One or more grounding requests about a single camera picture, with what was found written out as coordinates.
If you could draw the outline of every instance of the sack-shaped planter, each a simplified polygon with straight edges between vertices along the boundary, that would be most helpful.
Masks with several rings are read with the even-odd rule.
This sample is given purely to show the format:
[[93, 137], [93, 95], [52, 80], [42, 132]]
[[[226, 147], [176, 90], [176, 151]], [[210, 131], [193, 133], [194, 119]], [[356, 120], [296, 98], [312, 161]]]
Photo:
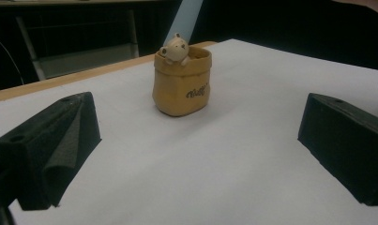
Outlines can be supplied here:
[[203, 108], [210, 93], [210, 51], [189, 47], [189, 60], [182, 66], [180, 62], [167, 63], [161, 52], [155, 54], [155, 80], [153, 99], [163, 113], [181, 116]]

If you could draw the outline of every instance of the wire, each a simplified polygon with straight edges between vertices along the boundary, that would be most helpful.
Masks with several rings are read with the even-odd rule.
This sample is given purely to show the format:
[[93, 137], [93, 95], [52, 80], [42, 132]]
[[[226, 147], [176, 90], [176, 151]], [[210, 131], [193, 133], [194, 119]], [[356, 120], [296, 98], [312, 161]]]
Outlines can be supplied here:
[[19, 76], [20, 76], [20, 80], [22, 81], [22, 84], [24, 84], [24, 80], [23, 80], [23, 77], [22, 77], [22, 73], [20, 73], [19, 71], [19, 68], [17, 67], [15, 61], [13, 60], [13, 57], [10, 55], [8, 49], [2, 44], [2, 42], [0, 41], [0, 45], [2, 46], [2, 48], [5, 50], [5, 52], [7, 52], [10, 60], [12, 61], [13, 65], [15, 66], [17, 72], [19, 73]]

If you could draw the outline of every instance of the figurine head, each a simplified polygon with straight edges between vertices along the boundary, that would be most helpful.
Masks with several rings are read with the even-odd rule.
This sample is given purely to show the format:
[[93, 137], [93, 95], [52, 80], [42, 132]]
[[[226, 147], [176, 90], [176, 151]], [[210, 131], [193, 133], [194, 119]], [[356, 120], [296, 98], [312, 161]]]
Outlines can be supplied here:
[[178, 33], [174, 34], [166, 46], [159, 49], [159, 52], [165, 58], [178, 62], [184, 60], [189, 54], [189, 45], [188, 43], [180, 37]]

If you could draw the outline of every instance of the white table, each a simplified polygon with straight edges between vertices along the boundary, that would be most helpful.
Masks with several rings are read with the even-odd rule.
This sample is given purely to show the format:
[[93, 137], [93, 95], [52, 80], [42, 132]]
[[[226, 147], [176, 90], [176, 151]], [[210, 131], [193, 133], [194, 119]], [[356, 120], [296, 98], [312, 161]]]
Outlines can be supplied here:
[[0, 136], [68, 95], [90, 91], [102, 142], [60, 207], [18, 224], [378, 224], [297, 140], [308, 93], [378, 116], [378, 70], [280, 52], [238, 40], [213, 53], [211, 97], [169, 117], [151, 98], [145, 63], [0, 101]]

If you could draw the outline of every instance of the animal figurine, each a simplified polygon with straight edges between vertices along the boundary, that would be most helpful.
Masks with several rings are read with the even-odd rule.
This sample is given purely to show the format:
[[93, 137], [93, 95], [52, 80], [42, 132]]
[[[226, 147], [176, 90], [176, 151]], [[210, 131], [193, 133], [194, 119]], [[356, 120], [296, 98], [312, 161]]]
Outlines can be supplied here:
[[175, 33], [174, 38], [168, 41], [166, 46], [161, 47], [159, 52], [169, 65], [180, 62], [181, 66], [185, 66], [189, 60], [189, 45], [178, 33]]

